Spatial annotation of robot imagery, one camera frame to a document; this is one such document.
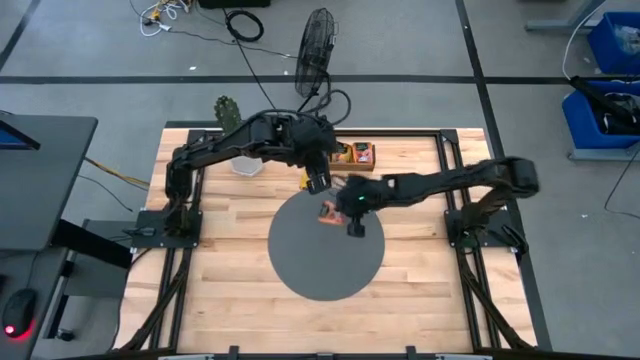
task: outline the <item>black desk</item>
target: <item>black desk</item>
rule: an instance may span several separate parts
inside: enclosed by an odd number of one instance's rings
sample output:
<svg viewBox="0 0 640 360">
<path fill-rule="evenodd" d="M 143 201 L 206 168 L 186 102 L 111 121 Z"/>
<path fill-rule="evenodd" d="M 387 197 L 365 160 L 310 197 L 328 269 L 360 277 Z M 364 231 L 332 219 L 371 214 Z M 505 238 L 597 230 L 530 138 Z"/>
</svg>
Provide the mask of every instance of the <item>black desk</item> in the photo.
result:
<svg viewBox="0 0 640 360">
<path fill-rule="evenodd" d="M 128 269 L 131 254 L 123 246 L 60 219 L 98 120 L 0 116 L 41 144 L 38 151 L 0 150 L 0 274 L 7 277 L 0 289 L 0 311 L 15 291 L 28 285 L 37 292 L 28 336 L 9 339 L 0 334 L 0 358 L 19 360 L 31 355 L 69 250 L 123 269 Z"/>
</svg>

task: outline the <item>computer mouse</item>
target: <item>computer mouse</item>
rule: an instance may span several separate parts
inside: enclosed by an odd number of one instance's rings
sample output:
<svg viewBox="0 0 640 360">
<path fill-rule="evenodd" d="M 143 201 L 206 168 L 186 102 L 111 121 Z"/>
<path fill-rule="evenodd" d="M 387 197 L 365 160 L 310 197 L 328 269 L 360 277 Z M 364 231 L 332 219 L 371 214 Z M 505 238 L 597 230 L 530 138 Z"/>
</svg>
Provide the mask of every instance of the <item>computer mouse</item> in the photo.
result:
<svg viewBox="0 0 640 360">
<path fill-rule="evenodd" d="M 36 291 L 18 290 L 7 300 L 2 311 L 2 328 L 7 336 L 15 338 L 26 333 L 36 307 Z"/>
</svg>

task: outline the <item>gray circular mat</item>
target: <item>gray circular mat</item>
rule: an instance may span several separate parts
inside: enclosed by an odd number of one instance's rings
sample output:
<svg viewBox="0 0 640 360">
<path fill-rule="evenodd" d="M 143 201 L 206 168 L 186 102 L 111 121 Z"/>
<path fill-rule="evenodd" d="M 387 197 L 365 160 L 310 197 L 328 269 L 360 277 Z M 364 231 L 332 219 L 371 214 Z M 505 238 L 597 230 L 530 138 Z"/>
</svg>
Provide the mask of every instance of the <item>gray circular mat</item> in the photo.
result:
<svg viewBox="0 0 640 360">
<path fill-rule="evenodd" d="M 269 257 L 280 280 L 312 300 L 347 298 L 373 279 L 384 256 L 384 233 L 375 214 L 362 218 L 364 238 L 347 235 L 347 227 L 322 224 L 328 192 L 299 192 L 278 210 L 269 229 Z"/>
</svg>

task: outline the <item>white pot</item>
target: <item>white pot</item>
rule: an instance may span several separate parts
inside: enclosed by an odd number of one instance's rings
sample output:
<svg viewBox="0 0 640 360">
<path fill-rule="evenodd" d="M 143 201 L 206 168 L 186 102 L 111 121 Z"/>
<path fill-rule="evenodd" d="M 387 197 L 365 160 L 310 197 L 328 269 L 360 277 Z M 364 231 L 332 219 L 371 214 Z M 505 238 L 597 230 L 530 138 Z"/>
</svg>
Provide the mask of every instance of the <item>white pot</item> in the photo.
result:
<svg viewBox="0 0 640 360">
<path fill-rule="evenodd" d="M 261 159 L 238 156 L 231 159 L 231 171 L 242 176 L 256 176 L 262 171 L 264 164 Z"/>
</svg>

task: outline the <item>potted cactus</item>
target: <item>potted cactus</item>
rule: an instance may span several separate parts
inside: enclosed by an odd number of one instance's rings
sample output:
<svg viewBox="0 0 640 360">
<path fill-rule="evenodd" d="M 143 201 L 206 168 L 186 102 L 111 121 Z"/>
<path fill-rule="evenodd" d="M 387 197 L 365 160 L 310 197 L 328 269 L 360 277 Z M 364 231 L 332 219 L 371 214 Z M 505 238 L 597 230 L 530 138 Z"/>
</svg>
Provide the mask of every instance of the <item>potted cactus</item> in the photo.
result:
<svg viewBox="0 0 640 360">
<path fill-rule="evenodd" d="M 224 134 L 235 130 L 242 122 L 238 104 L 227 96 L 220 96 L 213 107 L 218 123 Z M 242 176 L 255 176 L 264 168 L 261 159 L 238 156 L 231 159 L 231 171 Z"/>
</svg>

